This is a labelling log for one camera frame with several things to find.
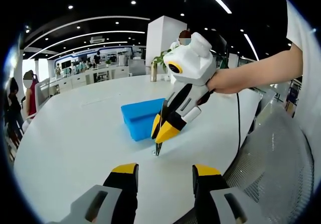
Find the person in red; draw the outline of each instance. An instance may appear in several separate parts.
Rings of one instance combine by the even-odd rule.
[[[24,75],[24,85],[27,88],[26,91],[26,112],[27,116],[31,116],[36,113],[36,97],[35,97],[35,86],[38,83],[38,78],[34,75],[33,71],[30,70]]]

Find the yellow trim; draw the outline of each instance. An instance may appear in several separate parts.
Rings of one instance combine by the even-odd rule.
[[[165,121],[159,130],[155,142],[157,144],[162,143],[174,136],[176,136],[180,131],[174,128],[169,122]]]
[[[197,168],[197,172],[199,176],[205,176],[205,175],[220,175],[220,171],[218,171],[215,168],[206,166],[206,165],[201,165],[201,164],[196,164],[195,167]]]
[[[180,65],[178,65],[176,62],[172,62],[172,61],[169,61],[168,62],[168,65],[174,65],[175,67],[177,67],[177,69],[180,71],[179,73],[182,73],[183,72],[183,70],[182,70],[182,68],[180,67]]]
[[[136,163],[119,165],[116,168],[114,168],[111,172],[133,174],[135,166],[136,166]]]
[[[152,129],[151,129],[151,135],[150,135],[151,137],[152,137],[153,133],[155,132],[155,129],[156,129],[160,119],[161,119],[161,116],[159,114],[157,114],[154,119],[154,122],[152,123]]]

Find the hand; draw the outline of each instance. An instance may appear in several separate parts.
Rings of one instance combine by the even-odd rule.
[[[218,93],[237,93],[243,89],[244,79],[237,74],[237,68],[218,69],[214,76],[207,82],[209,91]]]

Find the potted plant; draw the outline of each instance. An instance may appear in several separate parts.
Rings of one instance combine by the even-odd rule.
[[[162,51],[160,53],[159,57],[154,57],[154,59],[151,62],[151,71],[150,71],[150,80],[152,82],[156,82],[157,78],[157,66],[162,66],[164,72],[167,72],[167,68],[166,65],[164,63],[164,56],[169,53],[171,51],[171,49],[168,49],[166,51]]]

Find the white table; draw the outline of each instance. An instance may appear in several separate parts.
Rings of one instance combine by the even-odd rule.
[[[120,106],[166,97],[169,82],[150,76],[105,81],[52,97],[27,129],[14,172],[31,207],[44,222],[60,221],[70,204],[95,184],[103,184],[121,164],[139,164],[135,223],[173,223],[194,206],[192,165],[205,164],[224,173],[238,146],[236,95],[213,94],[202,112],[175,138],[163,143],[135,142]],[[241,91],[242,142],[260,95]]]

